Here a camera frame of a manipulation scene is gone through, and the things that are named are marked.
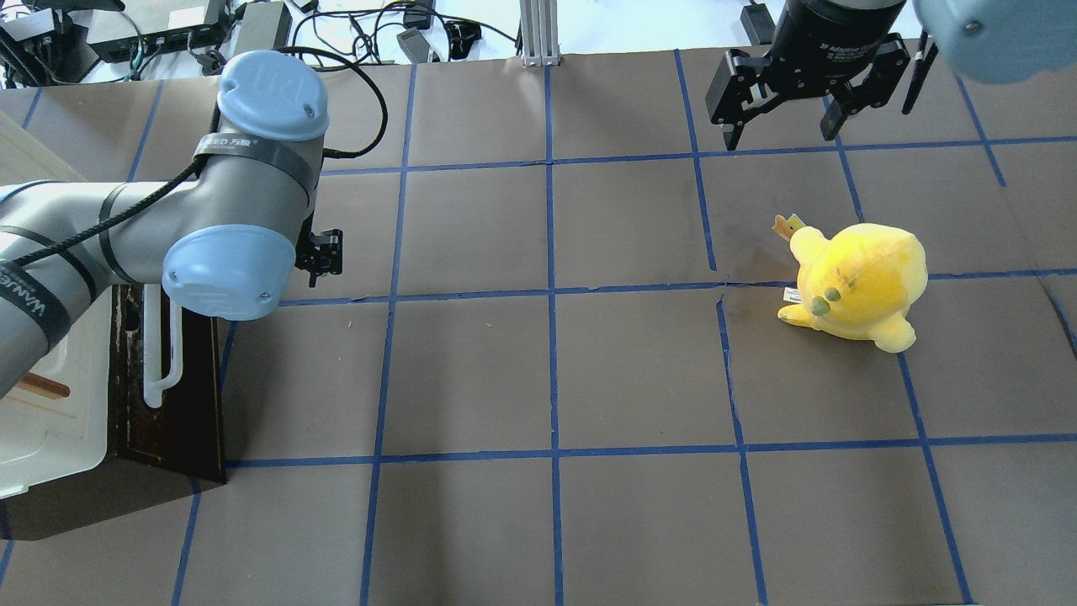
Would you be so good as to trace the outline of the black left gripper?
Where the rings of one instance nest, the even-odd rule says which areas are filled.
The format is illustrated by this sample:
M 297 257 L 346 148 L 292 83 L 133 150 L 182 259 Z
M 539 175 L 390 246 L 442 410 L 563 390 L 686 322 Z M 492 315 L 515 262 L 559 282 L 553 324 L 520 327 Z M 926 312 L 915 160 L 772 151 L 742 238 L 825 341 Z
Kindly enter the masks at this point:
M 296 268 L 308 274 L 308 283 L 327 274 L 342 274 L 342 238 L 339 229 L 300 234 L 296 246 Z

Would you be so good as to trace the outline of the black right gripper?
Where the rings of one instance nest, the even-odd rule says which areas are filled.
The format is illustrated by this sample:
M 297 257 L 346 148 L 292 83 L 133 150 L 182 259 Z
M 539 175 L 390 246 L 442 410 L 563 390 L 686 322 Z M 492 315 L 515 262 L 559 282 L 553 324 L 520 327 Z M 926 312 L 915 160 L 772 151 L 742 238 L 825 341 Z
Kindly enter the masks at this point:
M 705 93 L 708 118 L 724 149 L 746 124 L 793 100 L 830 97 L 820 133 L 835 141 L 847 119 L 889 103 L 910 54 L 891 28 L 904 1 L 788 1 L 769 50 L 727 50 Z

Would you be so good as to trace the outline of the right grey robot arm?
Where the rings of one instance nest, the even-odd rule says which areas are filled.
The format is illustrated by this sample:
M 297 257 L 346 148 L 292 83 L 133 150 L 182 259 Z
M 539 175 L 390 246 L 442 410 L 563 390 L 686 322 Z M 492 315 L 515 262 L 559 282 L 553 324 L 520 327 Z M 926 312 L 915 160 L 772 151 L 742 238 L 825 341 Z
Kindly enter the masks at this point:
M 910 114 L 938 58 L 974 81 L 1006 85 L 1074 64 L 1073 1 L 915 1 L 918 50 L 893 24 L 903 1 L 788 1 L 769 50 L 727 50 L 705 93 L 708 118 L 738 147 L 744 127 L 793 100 L 827 98 L 825 141 L 865 108 L 889 103 L 905 74 Z

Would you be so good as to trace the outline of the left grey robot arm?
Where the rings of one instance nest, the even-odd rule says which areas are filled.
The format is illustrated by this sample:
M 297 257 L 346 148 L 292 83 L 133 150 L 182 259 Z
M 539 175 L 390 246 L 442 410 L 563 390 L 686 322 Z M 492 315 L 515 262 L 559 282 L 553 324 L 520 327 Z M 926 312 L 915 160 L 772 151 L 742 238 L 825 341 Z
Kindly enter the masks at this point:
M 193 313 L 254 321 L 294 269 L 340 272 L 340 234 L 311 230 L 328 95 L 279 50 L 246 51 L 220 76 L 219 119 L 168 183 L 3 187 L 3 392 L 104 288 L 159 284 Z

